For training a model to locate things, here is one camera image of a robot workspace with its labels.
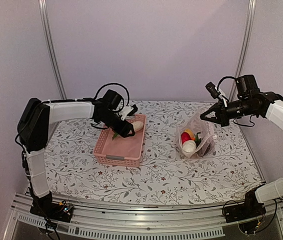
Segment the white toy vegetable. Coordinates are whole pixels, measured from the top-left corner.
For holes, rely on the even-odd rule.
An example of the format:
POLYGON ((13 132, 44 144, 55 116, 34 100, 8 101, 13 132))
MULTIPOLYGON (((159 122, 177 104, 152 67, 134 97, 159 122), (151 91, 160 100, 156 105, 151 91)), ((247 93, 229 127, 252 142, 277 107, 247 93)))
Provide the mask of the white toy vegetable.
POLYGON ((182 153, 187 157, 190 158, 197 149, 197 145, 193 140, 187 140, 182 144, 182 153))
POLYGON ((142 130, 144 127, 144 123, 142 121, 134 121, 131 124, 135 133, 142 130))

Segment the pink perforated plastic basket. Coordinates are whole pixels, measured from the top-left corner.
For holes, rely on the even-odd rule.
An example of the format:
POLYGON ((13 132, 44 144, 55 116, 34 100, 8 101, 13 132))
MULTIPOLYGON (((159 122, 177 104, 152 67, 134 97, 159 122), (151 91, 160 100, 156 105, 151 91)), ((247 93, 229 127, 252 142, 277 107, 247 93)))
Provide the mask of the pink perforated plastic basket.
POLYGON ((134 136, 127 138, 113 137, 114 131, 110 128, 102 130, 93 150, 93 155, 100 164, 139 167, 145 128, 144 126, 134 136))

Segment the clear zip top bag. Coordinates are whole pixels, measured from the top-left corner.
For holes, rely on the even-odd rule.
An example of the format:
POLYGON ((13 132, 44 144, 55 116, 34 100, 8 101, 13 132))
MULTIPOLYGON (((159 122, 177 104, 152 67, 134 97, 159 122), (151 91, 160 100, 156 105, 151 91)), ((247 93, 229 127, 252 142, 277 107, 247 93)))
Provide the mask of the clear zip top bag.
POLYGON ((214 125, 211 122, 200 119, 200 115, 203 112, 205 112, 207 109, 208 109, 207 107, 199 108, 191 117, 188 117, 184 123, 176 125, 175 142, 179 150, 178 155, 180 158, 200 159, 208 156, 209 154, 203 157, 198 156, 198 151, 207 141, 214 141, 214 151, 211 152, 210 154, 215 152, 215 140, 217 136, 215 134, 214 125), (196 137, 196 140, 194 140, 194 142, 196 143, 196 151, 190 158, 186 157, 182 152, 181 134, 184 132, 185 129, 190 129, 194 133, 194 136, 196 137))

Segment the yellow toy fruit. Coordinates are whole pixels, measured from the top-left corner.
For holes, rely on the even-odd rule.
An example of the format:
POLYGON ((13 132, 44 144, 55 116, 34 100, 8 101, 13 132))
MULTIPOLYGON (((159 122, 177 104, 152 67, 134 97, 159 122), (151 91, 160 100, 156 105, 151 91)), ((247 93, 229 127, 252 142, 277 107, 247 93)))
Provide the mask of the yellow toy fruit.
POLYGON ((188 135, 189 135, 191 138, 194 138, 194 137, 195 137, 194 133, 193 133, 189 128, 186 128, 186 129, 184 130, 184 132, 185 132, 185 133, 188 133, 188 135))

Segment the red toy fruit front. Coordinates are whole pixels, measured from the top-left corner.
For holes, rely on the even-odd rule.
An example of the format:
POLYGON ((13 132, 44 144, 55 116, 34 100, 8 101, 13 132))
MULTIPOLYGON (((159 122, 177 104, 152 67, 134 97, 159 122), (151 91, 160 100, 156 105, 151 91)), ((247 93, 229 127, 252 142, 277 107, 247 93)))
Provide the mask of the red toy fruit front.
POLYGON ((183 145, 185 142, 191 140, 191 136, 189 135, 188 132, 184 131, 181 135, 180 135, 180 139, 181 139, 181 144, 183 145))

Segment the dark purple toy fruit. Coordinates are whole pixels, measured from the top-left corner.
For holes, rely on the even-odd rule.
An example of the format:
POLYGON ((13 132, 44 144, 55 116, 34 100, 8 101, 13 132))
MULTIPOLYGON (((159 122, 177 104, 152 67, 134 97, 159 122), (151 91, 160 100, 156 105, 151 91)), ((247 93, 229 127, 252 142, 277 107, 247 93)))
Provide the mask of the dark purple toy fruit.
POLYGON ((207 141, 203 144, 200 150, 197 152, 199 157, 204 157, 215 150, 215 142, 214 141, 207 141))

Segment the white toy vegetable front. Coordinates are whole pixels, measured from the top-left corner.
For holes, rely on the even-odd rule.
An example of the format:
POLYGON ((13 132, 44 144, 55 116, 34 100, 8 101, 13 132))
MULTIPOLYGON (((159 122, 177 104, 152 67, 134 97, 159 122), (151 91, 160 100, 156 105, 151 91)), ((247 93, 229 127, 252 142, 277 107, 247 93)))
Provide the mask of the white toy vegetable front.
POLYGON ((197 145, 193 140, 187 140, 182 144, 182 153, 187 157, 190 158, 197 149, 197 145))

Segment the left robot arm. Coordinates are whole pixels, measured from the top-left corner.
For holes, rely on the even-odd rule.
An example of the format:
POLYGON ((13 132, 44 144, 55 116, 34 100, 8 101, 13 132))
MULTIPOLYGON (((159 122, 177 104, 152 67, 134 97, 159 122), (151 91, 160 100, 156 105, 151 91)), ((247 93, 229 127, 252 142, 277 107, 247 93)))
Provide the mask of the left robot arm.
POLYGON ((133 116, 138 107, 114 90, 103 97, 86 97, 60 100, 31 98, 17 124, 15 142, 21 147, 22 166, 29 182, 36 208, 45 217, 56 213, 56 206, 48 199, 52 193, 46 177, 45 150, 62 122, 77 119, 92 120, 91 126, 112 129, 123 138, 135 135, 133 125, 127 117, 133 116))

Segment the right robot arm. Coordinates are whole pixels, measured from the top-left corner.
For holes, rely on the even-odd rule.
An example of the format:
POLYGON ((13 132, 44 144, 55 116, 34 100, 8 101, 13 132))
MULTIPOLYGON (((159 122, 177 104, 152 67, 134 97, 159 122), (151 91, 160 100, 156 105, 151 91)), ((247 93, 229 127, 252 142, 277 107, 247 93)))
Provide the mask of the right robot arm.
MULTIPOLYGON (((237 89, 237 99, 228 100, 219 84, 209 82, 205 88, 217 102, 200 115, 200 119, 221 127, 227 127, 232 120, 242 117, 264 118, 281 131, 283 137, 283 96, 272 91, 261 91, 255 76, 226 76, 223 80, 233 80, 237 89)), ((265 203, 283 199, 283 177, 251 189, 245 194, 242 204, 227 205, 226 217, 241 214, 244 218, 265 214, 265 203)))

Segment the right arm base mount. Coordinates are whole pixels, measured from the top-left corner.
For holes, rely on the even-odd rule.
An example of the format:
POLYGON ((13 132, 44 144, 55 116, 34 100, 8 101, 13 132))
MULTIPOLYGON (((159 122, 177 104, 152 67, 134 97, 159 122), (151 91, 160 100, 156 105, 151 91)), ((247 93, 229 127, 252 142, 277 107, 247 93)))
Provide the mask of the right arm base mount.
POLYGON ((222 207, 222 215, 227 223, 255 218, 264 214, 266 214, 265 206, 254 200, 245 200, 244 203, 238 203, 234 200, 230 200, 222 207))

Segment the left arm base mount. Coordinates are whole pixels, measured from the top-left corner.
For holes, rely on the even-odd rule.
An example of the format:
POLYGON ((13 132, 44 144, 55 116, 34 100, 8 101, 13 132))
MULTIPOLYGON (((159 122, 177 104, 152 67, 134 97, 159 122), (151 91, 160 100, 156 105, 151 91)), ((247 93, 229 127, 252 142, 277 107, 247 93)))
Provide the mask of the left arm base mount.
POLYGON ((30 213, 50 220, 70 223, 74 205, 65 200, 55 203, 48 198, 33 199, 30 213))

